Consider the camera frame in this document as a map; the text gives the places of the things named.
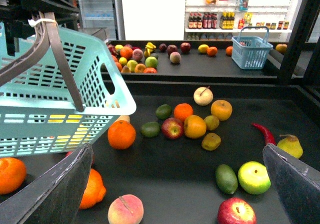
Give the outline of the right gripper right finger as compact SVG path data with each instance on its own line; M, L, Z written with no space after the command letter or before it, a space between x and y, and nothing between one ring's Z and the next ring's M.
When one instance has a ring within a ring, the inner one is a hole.
M262 155L290 223L319 223L319 171L274 144L267 144Z

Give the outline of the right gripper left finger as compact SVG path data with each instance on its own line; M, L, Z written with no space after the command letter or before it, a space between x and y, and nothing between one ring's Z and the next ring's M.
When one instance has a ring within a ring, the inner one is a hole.
M0 205L1 223L73 223L93 159L89 143L76 149Z

